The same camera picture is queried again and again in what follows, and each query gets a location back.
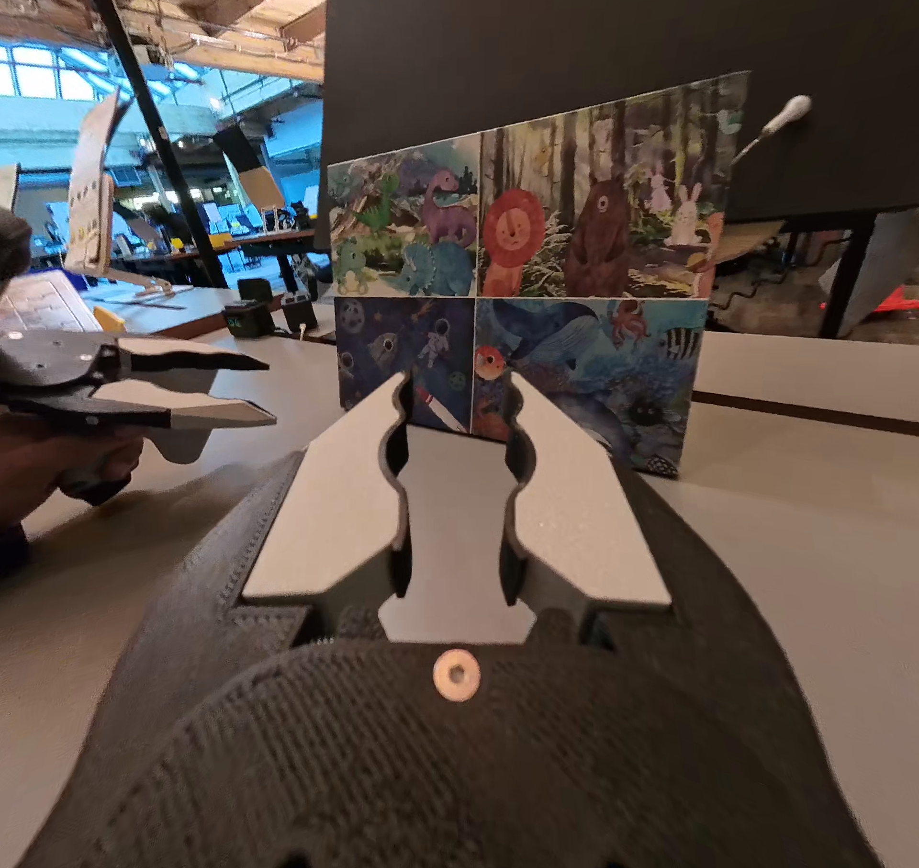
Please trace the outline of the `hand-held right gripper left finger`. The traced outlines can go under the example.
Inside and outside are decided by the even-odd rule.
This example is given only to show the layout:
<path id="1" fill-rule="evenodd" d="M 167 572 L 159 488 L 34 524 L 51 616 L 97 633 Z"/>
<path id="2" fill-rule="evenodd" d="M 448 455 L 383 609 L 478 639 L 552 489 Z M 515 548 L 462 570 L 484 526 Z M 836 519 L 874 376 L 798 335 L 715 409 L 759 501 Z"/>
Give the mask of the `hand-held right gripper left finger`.
<path id="1" fill-rule="evenodd" d="M 376 612 L 412 576 L 411 374 L 395 373 L 305 449 L 243 586 L 253 605 L 309 606 L 323 621 Z"/>

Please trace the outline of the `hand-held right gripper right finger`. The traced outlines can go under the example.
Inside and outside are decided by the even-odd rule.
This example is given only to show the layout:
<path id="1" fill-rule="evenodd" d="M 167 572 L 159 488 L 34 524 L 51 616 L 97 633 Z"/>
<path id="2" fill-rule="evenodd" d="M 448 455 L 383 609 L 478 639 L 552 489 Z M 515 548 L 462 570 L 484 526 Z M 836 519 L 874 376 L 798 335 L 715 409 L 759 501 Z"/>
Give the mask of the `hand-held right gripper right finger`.
<path id="1" fill-rule="evenodd" d="M 579 632 L 600 613 L 668 613 L 672 595 L 611 454 L 515 371 L 504 374 L 506 605 L 566 613 Z"/>

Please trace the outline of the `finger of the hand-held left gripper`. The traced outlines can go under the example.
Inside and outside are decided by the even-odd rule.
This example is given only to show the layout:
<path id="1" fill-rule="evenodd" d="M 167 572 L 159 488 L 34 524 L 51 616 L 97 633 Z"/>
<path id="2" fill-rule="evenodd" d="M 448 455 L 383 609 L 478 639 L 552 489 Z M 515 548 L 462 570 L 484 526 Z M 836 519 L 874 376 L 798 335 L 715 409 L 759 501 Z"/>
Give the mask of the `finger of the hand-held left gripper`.
<path id="1" fill-rule="evenodd" d="M 106 383 L 92 393 L 95 405 L 152 414 L 147 427 L 175 430 L 267 427 L 277 418 L 252 402 L 201 392 L 178 392 L 149 382 Z"/>
<path id="2" fill-rule="evenodd" d="M 161 336 L 118 337 L 117 380 L 143 380 L 149 374 L 180 371 L 268 371 L 270 365 L 235 349 Z"/>

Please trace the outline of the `person's left hand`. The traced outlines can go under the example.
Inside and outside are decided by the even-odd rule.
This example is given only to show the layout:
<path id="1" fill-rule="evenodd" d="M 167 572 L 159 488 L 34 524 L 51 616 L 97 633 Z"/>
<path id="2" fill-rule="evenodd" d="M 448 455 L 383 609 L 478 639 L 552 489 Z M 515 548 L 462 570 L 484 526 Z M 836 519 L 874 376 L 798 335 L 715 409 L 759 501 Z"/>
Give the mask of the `person's left hand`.
<path id="1" fill-rule="evenodd" d="M 89 469 L 119 482 L 136 468 L 145 430 L 122 427 L 90 434 L 61 433 L 42 419 L 1 417 L 1 529 L 21 523 L 69 473 Z"/>

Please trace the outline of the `neighbouring grey table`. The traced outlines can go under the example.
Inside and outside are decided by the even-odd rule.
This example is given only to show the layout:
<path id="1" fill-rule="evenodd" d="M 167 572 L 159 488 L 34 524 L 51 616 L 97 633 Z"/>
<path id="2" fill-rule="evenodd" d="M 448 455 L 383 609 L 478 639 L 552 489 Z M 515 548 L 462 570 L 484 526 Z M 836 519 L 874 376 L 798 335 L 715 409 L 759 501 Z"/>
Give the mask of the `neighbouring grey table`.
<path id="1" fill-rule="evenodd" d="M 121 318 L 128 333 L 180 339 L 225 330 L 224 307 L 239 298 L 235 290 L 201 287 L 146 296 L 137 285 L 106 281 L 80 295 L 90 309 L 105 307 Z"/>

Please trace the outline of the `black charger green display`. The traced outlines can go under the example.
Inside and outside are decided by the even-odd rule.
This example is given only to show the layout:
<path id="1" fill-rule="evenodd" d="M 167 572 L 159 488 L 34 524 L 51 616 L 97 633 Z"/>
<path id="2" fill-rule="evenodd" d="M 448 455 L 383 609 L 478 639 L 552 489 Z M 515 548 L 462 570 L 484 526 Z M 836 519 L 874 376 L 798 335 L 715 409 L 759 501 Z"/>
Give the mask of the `black charger green display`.
<path id="1" fill-rule="evenodd" d="M 225 304 L 223 317 L 234 338 L 254 340 L 272 337 L 278 331 L 270 302 L 236 300 Z"/>

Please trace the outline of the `small black charging box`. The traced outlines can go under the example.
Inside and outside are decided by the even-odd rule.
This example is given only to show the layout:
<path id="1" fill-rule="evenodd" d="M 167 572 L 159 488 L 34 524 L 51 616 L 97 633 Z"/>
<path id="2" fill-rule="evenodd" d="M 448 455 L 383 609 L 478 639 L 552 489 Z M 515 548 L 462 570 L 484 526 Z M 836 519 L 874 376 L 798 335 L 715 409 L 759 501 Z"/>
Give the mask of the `small black charging box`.
<path id="1" fill-rule="evenodd" d="M 315 332 L 319 321 L 314 311 L 314 302 L 307 292 L 287 292 L 280 300 L 281 310 L 290 333 L 304 338 L 306 333 Z"/>

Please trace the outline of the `black and tan board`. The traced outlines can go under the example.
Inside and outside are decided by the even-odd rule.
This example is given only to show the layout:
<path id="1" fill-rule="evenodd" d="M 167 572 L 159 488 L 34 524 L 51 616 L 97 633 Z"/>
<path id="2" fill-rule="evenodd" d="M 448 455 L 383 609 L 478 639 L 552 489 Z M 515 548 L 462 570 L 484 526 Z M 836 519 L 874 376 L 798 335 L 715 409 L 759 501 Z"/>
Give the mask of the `black and tan board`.
<path id="1" fill-rule="evenodd" d="M 237 124 L 218 130 L 213 141 L 234 167 L 248 201 L 259 212 L 286 208 L 279 185 Z"/>

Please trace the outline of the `black pole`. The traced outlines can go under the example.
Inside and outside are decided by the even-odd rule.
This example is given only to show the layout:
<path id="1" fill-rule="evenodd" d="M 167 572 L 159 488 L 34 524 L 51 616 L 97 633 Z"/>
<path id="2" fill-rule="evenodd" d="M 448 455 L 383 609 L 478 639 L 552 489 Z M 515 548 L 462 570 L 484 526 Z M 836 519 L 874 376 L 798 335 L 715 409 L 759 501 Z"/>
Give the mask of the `black pole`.
<path id="1" fill-rule="evenodd" d="M 178 163 L 167 128 L 150 93 L 141 64 L 133 51 L 131 37 L 125 30 L 116 0 L 92 1 L 109 35 L 109 42 L 114 47 L 124 68 L 133 96 L 148 128 L 148 133 L 154 141 L 157 155 L 167 173 L 167 178 L 178 196 L 178 204 L 190 229 L 198 258 L 202 263 L 208 282 L 213 288 L 228 289 L 222 264 L 213 250 L 210 236 L 192 199 L 190 186 Z"/>

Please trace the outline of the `illustrated puzzle box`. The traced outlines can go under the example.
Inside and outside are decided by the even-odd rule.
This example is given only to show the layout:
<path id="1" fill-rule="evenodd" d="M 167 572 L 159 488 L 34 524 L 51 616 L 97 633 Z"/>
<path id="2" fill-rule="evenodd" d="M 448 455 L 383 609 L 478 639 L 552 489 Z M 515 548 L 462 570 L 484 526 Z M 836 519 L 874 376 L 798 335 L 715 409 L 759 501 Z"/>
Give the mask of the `illustrated puzzle box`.
<path id="1" fill-rule="evenodd" d="M 328 167 L 339 403 L 505 441 L 516 372 L 675 479 L 750 73 Z"/>

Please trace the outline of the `black partition panel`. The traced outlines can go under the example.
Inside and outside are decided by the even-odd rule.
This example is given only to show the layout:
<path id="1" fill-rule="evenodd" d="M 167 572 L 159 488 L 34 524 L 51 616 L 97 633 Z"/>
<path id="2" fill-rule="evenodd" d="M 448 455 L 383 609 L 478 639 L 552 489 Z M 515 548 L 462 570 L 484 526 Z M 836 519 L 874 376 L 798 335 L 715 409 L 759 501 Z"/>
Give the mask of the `black partition panel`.
<path id="1" fill-rule="evenodd" d="M 729 222 L 917 207 L 918 0 L 326 0 L 329 164 L 751 72 Z"/>

